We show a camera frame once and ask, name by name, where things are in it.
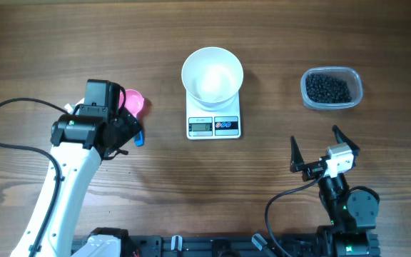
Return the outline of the pink scoop with blue handle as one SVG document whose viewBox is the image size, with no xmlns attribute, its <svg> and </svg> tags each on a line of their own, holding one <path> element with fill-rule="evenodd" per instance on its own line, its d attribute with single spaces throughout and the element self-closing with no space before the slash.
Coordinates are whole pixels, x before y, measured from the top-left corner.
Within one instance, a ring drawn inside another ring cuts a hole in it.
<svg viewBox="0 0 411 257">
<path fill-rule="evenodd" d="M 125 93 L 120 93 L 119 106 L 124 106 L 138 121 L 140 121 L 141 112 L 144 105 L 144 97 L 135 89 L 126 89 Z M 139 131 L 133 137 L 135 145 L 143 146 L 145 143 L 143 130 Z"/>
</svg>

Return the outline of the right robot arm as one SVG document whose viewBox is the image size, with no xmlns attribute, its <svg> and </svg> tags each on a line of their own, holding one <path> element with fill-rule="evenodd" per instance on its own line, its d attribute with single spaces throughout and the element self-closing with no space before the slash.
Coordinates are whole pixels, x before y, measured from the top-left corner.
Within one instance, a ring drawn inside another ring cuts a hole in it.
<svg viewBox="0 0 411 257">
<path fill-rule="evenodd" d="M 314 181 L 326 210 L 329 226 L 317 229 L 318 256 L 380 256 L 376 234 L 380 197 L 365 186 L 350 187 L 345 173 L 356 166 L 360 147 L 337 126 L 332 127 L 337 143 L 326 148 L 317 161 L 306 163 L 294 137 L 290 138 L 290 171 L 301 172 L 304 182 Z"/>
</svg>

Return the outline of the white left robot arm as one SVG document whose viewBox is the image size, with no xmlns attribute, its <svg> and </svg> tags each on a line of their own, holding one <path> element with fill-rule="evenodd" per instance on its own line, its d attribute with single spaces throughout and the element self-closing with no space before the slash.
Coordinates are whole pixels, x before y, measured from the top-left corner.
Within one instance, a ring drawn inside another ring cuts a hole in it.
<svg viewBox="0 0 411 257">
<path fill-rule="evenodd" d="M 86 93 L 54 122 L 46 179 L 12 256 L 70 256 L 88 185 L 103 161 L 142 140 L 138 114 L 145 99 L 119 84 L 88 80 Z"/>
</svg>

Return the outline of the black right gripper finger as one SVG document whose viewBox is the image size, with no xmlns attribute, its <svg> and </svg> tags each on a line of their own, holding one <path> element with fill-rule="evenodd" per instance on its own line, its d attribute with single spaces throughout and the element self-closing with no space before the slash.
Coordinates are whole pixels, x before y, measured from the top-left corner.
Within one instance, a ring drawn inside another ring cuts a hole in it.
<svg viewBox="0 0 411 257">
<path fill-rule="evenodd" d="M 351 139 L 349 139 L 339 128 L 338 126 L 334 125 L 332 127 L 333 133 L 335 135 L 336 141 L 338 143 L 346 143 L 350 149 L 352 150 L 353 154 L 359 154 L 360 147 L 355 144 Z"/>
<path fill-rule="evenodd" d="M 294 136 L 290 137 L 290 149 L 290 171 L 292 173 L 302 171 L 304 169 L 305 162 L 303 160 L 302 154 L 300 152 L 300 149 Z"/>
</svg>

